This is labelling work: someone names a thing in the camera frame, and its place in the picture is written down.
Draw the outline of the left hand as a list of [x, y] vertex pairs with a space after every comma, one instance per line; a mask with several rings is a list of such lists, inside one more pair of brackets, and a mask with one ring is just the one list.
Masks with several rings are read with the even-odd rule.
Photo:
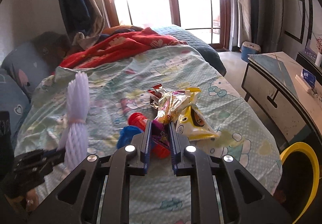
[[32, 212], [39, 206], [39, 197], [35, 189], [29, 190], [25, 195], [26, 212]]

